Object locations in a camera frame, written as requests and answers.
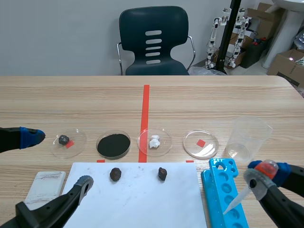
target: robot frame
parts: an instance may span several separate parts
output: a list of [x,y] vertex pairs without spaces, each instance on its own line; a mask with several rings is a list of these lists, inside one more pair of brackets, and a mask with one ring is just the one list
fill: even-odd
[[[206,69],[212,69],[214,67],[214,64],[212,63],[212,57],[216,49],[215,40],[217,35],[217,29],[219,26],[226,26],[227,21],[229,21],[230,14],[231,14],[231,9],[224,8],[222,10],[222,16],[220,18],[214,18],[212,32],[210,35],[210,40],[208,42],[207,59],[205,62]],[[245,14],[245,9],[239,8],[235,25],[240,26],[240,29],[238,30],[237,40],[234,44],[233,56],[228,61],[229,66],[233,68],[236,67],[235,61],[241,51],[241,46],[244,41],[244,34],[249,24],[249,18],[244,16],[244,14]]]

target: black pole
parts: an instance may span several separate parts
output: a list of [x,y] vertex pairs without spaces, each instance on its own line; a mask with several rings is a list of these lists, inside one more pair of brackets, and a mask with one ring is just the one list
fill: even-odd
[[234,24],[236,23],[238,9],[239,9],[240,4],[241,4],[241,0],[232,0],[231,1],[230,18],[229,18],[229,21],[227,22],[227,25],[225,26],[223,39],[222,39],[222,42],[220,44],[219,51],[218,51],[218,59],[217,59],[215,68],[218,71],[221,71],[223,73],[225,73],[225,70],[224,70],[225,57],[226,57],[229,42],[231,39],[231,35],[232,35],[233,29],[234,29]]

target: black chair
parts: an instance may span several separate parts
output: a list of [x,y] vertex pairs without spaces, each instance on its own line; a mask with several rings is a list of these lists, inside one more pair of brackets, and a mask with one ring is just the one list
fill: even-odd
[[[188,29],[188,15],[181,7],[145,7],[122,12],[119,17],[121,42],[117,44],[121,75],[120,44],[123,50],[135,55],[126,75],[189,75],[187,70],[194,61],[195,48]],[[170,55],[172,48],[186,43],[187,38],[193,48],[193,60],[188,69]]]

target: chair backrest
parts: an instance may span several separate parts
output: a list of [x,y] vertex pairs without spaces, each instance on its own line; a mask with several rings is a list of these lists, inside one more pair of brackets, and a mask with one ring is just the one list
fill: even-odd
[[171,49],[187,41],[188,15],[177,6],[128,9],[120,15],[119,29],[122,47],[134,52],[135,62],[171,58]]

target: white sink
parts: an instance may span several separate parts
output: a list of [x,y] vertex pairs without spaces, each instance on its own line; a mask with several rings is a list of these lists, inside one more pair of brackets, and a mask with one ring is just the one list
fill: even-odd
[[302,21],[304,20],[304,0],[272,0],[275,5],[287,10],[286,19],[277,34],[262,66],[269,69],[276,55],[290,49]]

